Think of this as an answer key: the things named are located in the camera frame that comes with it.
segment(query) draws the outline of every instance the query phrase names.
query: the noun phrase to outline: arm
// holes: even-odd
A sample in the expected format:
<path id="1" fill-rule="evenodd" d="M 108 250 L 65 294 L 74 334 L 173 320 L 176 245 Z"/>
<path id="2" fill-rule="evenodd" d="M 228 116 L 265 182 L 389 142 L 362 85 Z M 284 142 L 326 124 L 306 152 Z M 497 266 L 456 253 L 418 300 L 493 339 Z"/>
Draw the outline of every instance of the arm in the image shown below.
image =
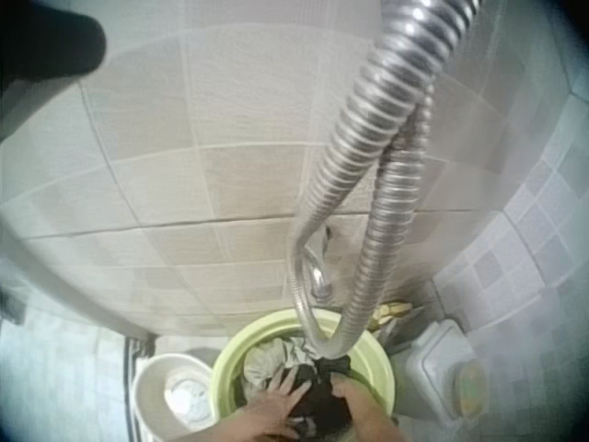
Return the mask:
<path id="1" fill-rule="evenodd" d="M 342 375 L 332 375 L 331 384 L 333 395 L 348 403 L 359 442 L 405 442 L 400 430 L 364 385 Z"/>
<path id="2" fill-rule="evenodd" d="M 296 431 L 286 424 L 288 414 L 311 387 L 310 382 L 291 393 L 298 367 L 281 384 L 283 368 L 272 378 L 268 389 L 241 410 L 198 433 L 181 436 L 171 442 L 252 442 L 265 436 L 297 439 Z"/>

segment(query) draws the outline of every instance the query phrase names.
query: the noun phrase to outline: wet fabric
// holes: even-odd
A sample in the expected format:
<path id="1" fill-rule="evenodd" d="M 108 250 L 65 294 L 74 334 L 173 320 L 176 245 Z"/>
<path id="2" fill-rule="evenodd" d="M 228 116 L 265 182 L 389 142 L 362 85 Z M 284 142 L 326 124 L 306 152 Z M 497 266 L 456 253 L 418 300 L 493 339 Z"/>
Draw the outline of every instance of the wet fabric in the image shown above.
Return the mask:
<path id="1" fill-rule="evenodd" d="M 351 422 L 346 401 L 333 396 L 331 373 L 348 375 L 350 357 L 318 358 L 303 338 L 274 339 L 251 349 L 246 355 L 242 387 L 244 399 L 250 401 L 265 390 L 274 373 L 285 366 L 283 380 L 294 366 L 299 366 L 293 389 L 311 381 L 311 388 L 289 415 L 289 424 L 303 440 L 326 440 Z"/>

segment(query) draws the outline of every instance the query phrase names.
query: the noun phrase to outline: white plastic container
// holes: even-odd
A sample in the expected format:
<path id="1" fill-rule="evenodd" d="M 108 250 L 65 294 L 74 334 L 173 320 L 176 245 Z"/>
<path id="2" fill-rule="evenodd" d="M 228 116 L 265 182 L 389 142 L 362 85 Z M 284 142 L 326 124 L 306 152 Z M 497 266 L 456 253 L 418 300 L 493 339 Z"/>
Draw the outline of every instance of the white plastic container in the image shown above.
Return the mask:
<path id="1" fill-rule="evenodd" d="M 135 377 L 133 409 L 156 440 L 166 441 L 214 424 L 212 369 L 191 355 L 151 358 Z"/>
<path id="2" fill-rule="evenodd" d="M 397 386 L 394 413 L 453 426 L 482 412 L 487 380 L 454 321 L 430 324 L 390 362 Z"/>

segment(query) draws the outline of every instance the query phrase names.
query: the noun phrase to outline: white bucket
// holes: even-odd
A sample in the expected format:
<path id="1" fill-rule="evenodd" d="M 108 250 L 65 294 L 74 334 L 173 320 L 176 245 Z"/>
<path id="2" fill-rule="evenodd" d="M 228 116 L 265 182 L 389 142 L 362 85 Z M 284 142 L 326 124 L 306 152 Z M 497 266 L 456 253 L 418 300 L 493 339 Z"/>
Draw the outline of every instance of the white bucket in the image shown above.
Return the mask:
<path id="1" fill-rule="evenodd" d="M 212 369 L 182 354 L 150 359 L 133 383 L 133 409 L 159 440 L 169 440 L 214 424 L 209 402 Z"/>

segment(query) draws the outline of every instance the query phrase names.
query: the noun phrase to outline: silver shower hose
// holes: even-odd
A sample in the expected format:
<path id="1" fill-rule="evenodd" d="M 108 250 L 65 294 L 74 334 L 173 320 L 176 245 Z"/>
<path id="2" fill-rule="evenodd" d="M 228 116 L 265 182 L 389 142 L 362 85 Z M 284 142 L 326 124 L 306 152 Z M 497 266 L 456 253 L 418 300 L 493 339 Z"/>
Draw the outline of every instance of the silver shower hose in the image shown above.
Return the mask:
<path id="1" fill-rule="evenodd" d="M 481 2 L 399 0 L 383 10 L 383 35 L 354 82 L 288 239 L 286 263 L 294 306 L 307 338 L 324 357 L 337 358 L 352 349 L 392 276 L 419 201 L 433 80 L 464 38 Z M 328 338 L 306 294 L 305 245 L 378 158 L 352 298 Z"/>

